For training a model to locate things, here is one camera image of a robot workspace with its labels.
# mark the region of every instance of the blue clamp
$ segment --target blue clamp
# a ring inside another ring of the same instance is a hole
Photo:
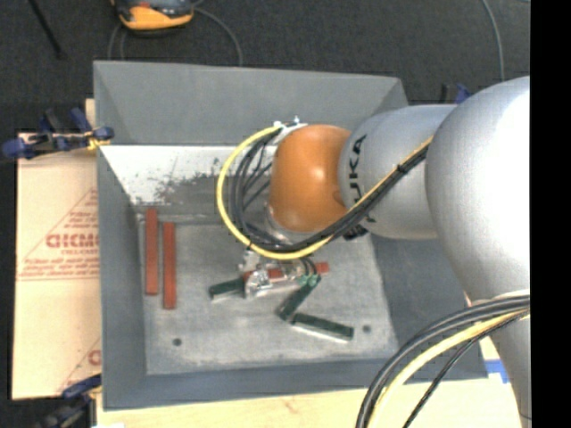
[[[92,426],[96,419],[95,401],[89,396],[89,392],[101,384],[101,375],[97,374],[71,385],[62,393],[62,399],[69,403],[45,416],[35,423],[33,428],[70,428],[85,415],[89,426]]]
[[[85,113],[80,108],[73,108],[70,117],[79,130],[78,135],[56,135],[55,128],[61,128],[60,121],[53,110],[47,110],[39,121],[39,131],[28,138],[14,138],[2,144],[2,153],[9,159],[33,159],[48,153],[71,151],[85,147],[94,147],[109,141],[115,136],[111,127],[93,129]]]

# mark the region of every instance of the black cable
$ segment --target black cable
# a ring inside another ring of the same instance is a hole
[[[44,33],[46,33],[47,39],[49,40],[50,44],[52,45],[52,48],[54,49],[55,57],[58,60],[67,59],[67,57],[68,57],[67,54],[65,53],[65,51],[63,51],[62,47],[58,43],[57,38],[55,37],[54,32],[52,31],[52,28],[50,27],[50,25],[47,23],[46,17],[42,13],[42,10],[40,9],[39,5],[37,4],[37,1],[36,0],[28,0],[28,3],[32,7],[34,14],[36,14],[37,20],[39,21],[40,25],[42,26]]]
[[[240,229],[240,231],[248,239],[266,251],[274,251],[279,253],[301,251],[330,235],[333,236],[332,241],[343,236],[345,233],[347,233],[347,231],[359,224],[361,220],[363,220],[370,213],[370,211],[377,205],[377,203],[388,193],[388,191],[393,186],[397,184],[397,182],[402,177],[404,177],[411,169],[416,167],[426,158],[426,153],[428,150],[428,146],[426,146],[423,150],[417,152],[412,158],[403,162],[398,167],[399,169],[392,173],[392,175],[389,176],[385,182],[375,190],[375,192],[373,192],[367,199],[365,199],[365,201],[363,201],[360,206],[345,214],[334,224],[326,227],[323,230],[320,230],[316,234],[298,243],[285,243],[281,241],[276,242],[275,238],[268,242],[264,240],[262,236],[252,233],[252,229],[248,227],[248,224],[245,222],[243,208],[244,203],[241,193],[243,191],[242,186],[244,185],[245,173],[250,167],[253,159],[256,157],[257,152],[262,146],[265,147],[265,145],[268,144],[269,141],[275,136],[276,135],[270,135],[269,137],[265,136],[253,144],[239,164],[238,169],[236,170],[235,179],[232,183],[233,186],[231,187],[230,213],[238,229]]]
[[[450,333],[457,333],[459,329],[470,326],[475,322],[517,312],[521,309],[528,309],[529,304],[529,295],[513,297],[513,299],[487,301],[473,308],[467,308],[463,311],[451,314],[415,335],[385,363],[369,386],[368,392],[360,407],[355,425],[356,428],[364,428],[367,426],[381,390],[389,381],[391,374],[409,354],[417,352],[433,339],[442,338]]]
[[[227,33],[227,35],[232,40],[232,43],[234,43],[234,48],[236,49],[236,56],[237,56],[237,65],[239,67],[242,67],[244,65],[244,53],[242,51],[242,47],[240,46],[240,43],[239,43],[236,35],[230,29],[230,27],[226,23],[224,23],[223,20],[221,20],[220,18],[218,18],[217,16],[215,16],[211,12],[208,12],[208,11],[204,10],[203,8],[198,7],[204,1],[205,0],[196,0],[194,2],[191,2],[190,4],[191,4],[191,8],[192,8],[192,13],[198,12],[198,13],[202,14],[203,16],[206,16],[208,19],[216,22],[220,27],[222,27],[222,29]],[[119,40],[119,52],[120,52],[119,56],[120,56],[121,60],[126,59],[125,43],[126,43],[129,31],[123,27],[123,24],[121,22],[119,22],[119,24],[117,26],[115,26],[115,28],[113,29],[112,35],[111,35],[110,40],[109,40],[109,44],[107,45],[107,59],[109,59],[109,60],[112,58],[113,45],[115,43],[115,38],[117,37],[119,32],[121,32],[120,40]],[[165,34],[170,34],[170,33],[177,33],[177,32],[174,29],[171,29],[171,32],[165,32]]]
[[[414,409],[410,413],[409,418],[407,418],[407,421],[404,423],[402,428],[409,428],[409,426],[412,424],[412,422],[418,416],[418,414],[420,413],[422,408],[428,402],[428,399],[436,391],[436,388],[438,387],[440,382],[443,380],[443,378],[454,367],[454,365],[456,365],[456,363],[466,354],[466,352],[468,352],[472,348],[472,346],[474,346],[474,344],[476,344],[478,341],[482,340],[484,337],[489,336],[490,334],[500,330],[501,328],[505,328],[506,326],[508,326],[514,322],[517,322],[518,320],[521,320],[521,318],[525,317],[527,314],[529,314],[529,311],[523,312],[519,316],[512,317],[512,318],[509,318],[507,320],[504,320],[500,324],[493,326],[489,330],[486,330],[485,332],[481,332],[478,336],[475,336],[474,338],[470,339],[469,341],[464,342],[458,348],[458,350],[456,350],[454,355],[446,362],[446,364],[441,369],[441,371],[436,375],[436,377],[434,378],[434,380],[431,382],[430,386],[426,390],[425,394],[422,396],[422,398],[419,400],[418,404],[414,407]]]

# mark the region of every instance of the yellow cable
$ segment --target yellow cable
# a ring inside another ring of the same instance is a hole
[[[222,168],[220,170],[220,174],[218,177],[218,182],[216,184],[216,205],[218,207],[219,214],[222,217],[222,221],[224,222],[224,224],[226,225],[228,230],[232,233],[232,235],[234,235],[234,237],[238,241],[240,241],[242,244],[247,246],[252,251],[255,251],[255,252],[259,253],[261,256],[267,257],[269,259],[281,259],[281,260],[300,259],[301,257],[305,257],[306,255],[313,253],[319,247],[321,247],[325,243],[329,242],[331,240],[332,236],[328,236],[327,238],[325,238],[325,239],[323,239],[317,243],[312,244],[312,246],[309,246],[309,247],[307,247],[301,251],[297,251],[297,252],[278,253],[278,252],[267,251],[265,249],[262,249],[260,246],[252,243],[247,236],[244,236],[242,233],[240,233],[240,230],[238,230],[236,228],[236,226],[234,225],[234,223],[230,219],[228,212],[226,211],[226,207],[224,206],[224,199],[223,199],[224,179],[226,178],[226,175],[229,172],[230,166],[232,165],[234,160],[250,144],[258,141],[259,139],[263,138],[264,136],[267,136],[267,135],[270,135],[272,133],[277,132],[279,129],[280,129],[280,127],[264,128],[263,130],[255,133],[254,135],[246,138],[230,154],[230,156],[226,159],[226,161],[222,165]]]
[[[232,163],[234,163],[234,161],[236,160],[236,158],[242,153],[242,151],[248,147],[250,144],[255,143],[256,141],[258,141],[259,139],[263,138],[264,136],[270,135],[272,133],[277,132],[280,129],[280,127],[268,127],[268,128],[264,128],[263,130],[260,130],[259,132],[249,136],[248,138],[246,138],[242,143],[240,143],[235,150],[230,154],[230,156],[226,159],[226,161],[224,162],[224,164],[222,165],[222,168],[220,170],[220,174],[218,177],[218,182],[216,184],[216,205],[218,207],[218,211],[220,214],[220,217],[222,218],[222,221],[224,222],[224,224],[226,225],[226,227],[228,228],[228,230],[230,231],[230,233],[232,233],[232,235],[234,235],[234,237],[242,244],[244,244],[245,246],[248,247],[248,249],[251,249],[252,251],[260,254],[262,257],[266,257],[268,259],[276,259],[276,260],[290,260],[290,259],[301,259],[303,257],[306,257],[310,254],[312,254],[313,252],[317,251],[318,249],[320,249],[321,247],[323,247],[325,244],[329,243],[332,239],[333,239],[333,235],[329,235],[327,237],[325,237],[324,239],[317,241],[314,244],[309,245],[308,247],[306,247],[305,249],[302,249],[300,251],[293,251],[293,252],[273,252],[273,251],[267,251],[266,249],[262,249],[260,246],[258,246],[255,243],[252,243],[252,241],[245,235],[243,235],[240,230],[237,229],[237,227],[234,225],[234,223],[232,222],[232,220],[230,219],[228,212],[226,210],[226,207],[224,206],[224,198],[223,198],[223,191],[224,191],[224,180],[230,170],[230,167],[232,166]],[[408,160],[410,160],[411,158],[413,158],[417,153],[419,153],[420,151],[424,150],[432,141],[432,137],[429,137],[424,143],[422,143],[417,149],[415,149],[413,152],[411,152],[402,162],[406,163]],[[383,184],[386,179],[391,176],[392,174],[394,174],[396,171],[398,171],[398,165],[396,165],[385,177],[383,177],[379,182],[377,182],[375,184],[375,186],[370,189],[367,193],[365,193],[358,202],[356,202],[355,204],[353,204],[345,214],[348,214],[349,212],[353,211],[354,209],[358,208],[365,200],[367,200],[367,198],[373,194],[373,192],[375,192],[375,190],[381,185]]]
[[[368,426],[376,426],[376,424],[380,423],[380,415],[383,411],[383,408],[386,406],[386,401],[392,396],[395,389],[405,382],[407,382],[410,377],[415,374],[422,366],[424,366],[428,361],[438,357],[439,355],[443,354],[446,350],[451,349],[452,347],[468,341],[480,333],[483,333],[490,328],[500,324],[504,320],[508,320],[512,317],[517,317],[523,312],[526,312],[527,309],[521,309],[516,312],[512,312],[510,314],[504,314],[499,317],[491,318],[490,320],[486,320],[484,322],[478,323],[476,325],[469,326],[464,330],[460,331],[459,333],[446,338],[445,340],[438,342],[430,349],[424,351],[418,357],[414,358],[408,365],[406,365],[400,373],[398,373],[394,379],[390,381],[388,385],[386,385],[380,392],[377,401],[375,403],[375,407],[370,417],[370,422]]]

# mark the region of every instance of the black floor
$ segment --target black floor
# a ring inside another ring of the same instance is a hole
[[[47,107],[67,111],[92,95],[92,60],[107,57],[116,18],[108,0],[37,0],[67,54],[58,60],[29,1],[0,2],[2,142],[35,128]],[[438,102],[443,83],[476,92],[530,74],[531,5],[521,0],[206,0],[200,7],[235,32],[244,66],[395,76],[411,103]],[[176,36],[130,37],[124,48],[129,59],[236,64],[230,37],[200,13]],[[115,45],[112,56],[119,55]],[[29,426],[55,402],[9,401],[13,166],[0,165],[0,183],[0,426],[12,428]]]

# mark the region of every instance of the red wooden stick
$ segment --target red wooden stick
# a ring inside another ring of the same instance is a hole
[[[157,210],[145,212],[145,292],[156,295],[159,292],[159,219]]]
[[[175,224],[162,224],[162,306],[174,309],[177,306],[177,243],[175,239]]]

